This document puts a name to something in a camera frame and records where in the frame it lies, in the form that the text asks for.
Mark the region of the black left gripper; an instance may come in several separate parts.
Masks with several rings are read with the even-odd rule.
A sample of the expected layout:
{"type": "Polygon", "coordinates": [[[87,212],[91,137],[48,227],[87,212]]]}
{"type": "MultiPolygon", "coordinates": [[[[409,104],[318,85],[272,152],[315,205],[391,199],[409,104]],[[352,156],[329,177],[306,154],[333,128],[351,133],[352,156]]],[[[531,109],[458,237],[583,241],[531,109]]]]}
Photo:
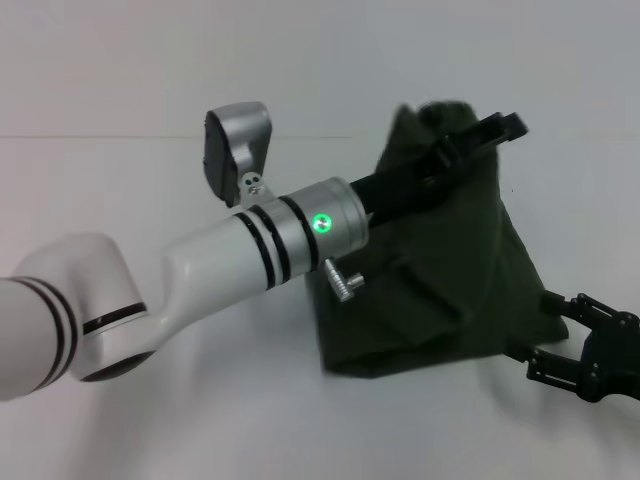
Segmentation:
{"type": "Polygon", "coordinates": [[[520,139],[528,127],[517,113],[495,113],[445,136],[416,160],[350,183],[370,226],[379,226],[441,204],[463,174],[463,163],[520,139]]]}

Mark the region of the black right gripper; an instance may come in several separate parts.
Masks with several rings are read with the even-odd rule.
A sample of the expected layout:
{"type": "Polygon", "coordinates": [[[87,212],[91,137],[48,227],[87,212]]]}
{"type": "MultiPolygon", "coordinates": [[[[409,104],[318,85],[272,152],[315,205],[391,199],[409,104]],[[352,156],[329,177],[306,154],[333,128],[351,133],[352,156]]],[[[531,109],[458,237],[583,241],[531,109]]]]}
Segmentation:
{"type": "Polygon", "coordinates": [[[541,311],[591,329],[580,362],[523,343],[509,343],[508,357],[527,364],[526,376],[596,403],[608,395],[639,399],[639,318],[584,293],[566,300],[545,291],[541,311]]]}

